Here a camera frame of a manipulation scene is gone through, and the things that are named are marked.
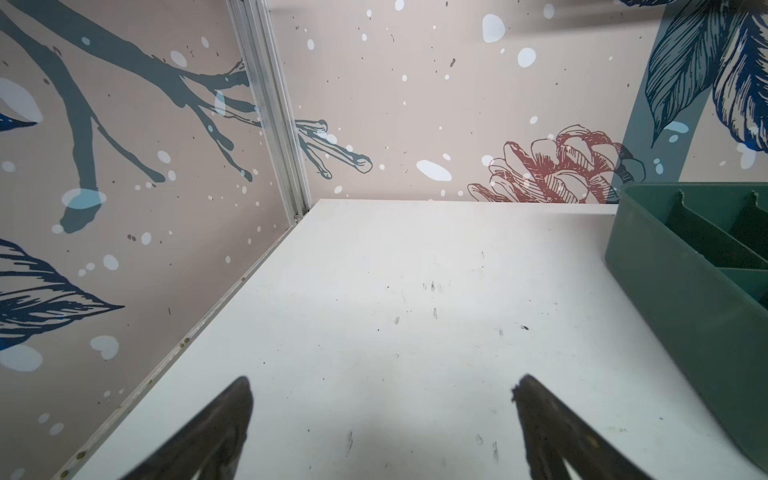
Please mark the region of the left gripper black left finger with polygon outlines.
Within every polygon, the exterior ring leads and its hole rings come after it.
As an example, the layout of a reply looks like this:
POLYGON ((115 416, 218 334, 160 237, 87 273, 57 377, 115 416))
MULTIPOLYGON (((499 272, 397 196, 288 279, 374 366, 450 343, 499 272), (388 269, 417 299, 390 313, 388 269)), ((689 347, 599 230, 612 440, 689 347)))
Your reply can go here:
POLYGON ((233 479, 247 439, 254 397, 240 376, 155 452, 128 480, 233 479))

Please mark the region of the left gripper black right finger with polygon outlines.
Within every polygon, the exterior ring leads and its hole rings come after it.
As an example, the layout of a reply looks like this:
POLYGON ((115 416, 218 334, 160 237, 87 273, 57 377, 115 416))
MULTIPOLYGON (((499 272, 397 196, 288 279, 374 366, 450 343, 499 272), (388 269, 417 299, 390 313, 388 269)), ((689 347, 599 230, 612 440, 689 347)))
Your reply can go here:
POLYGON ((512 402, 531 478, 650 479, 534 376, 513 387, 512 402))

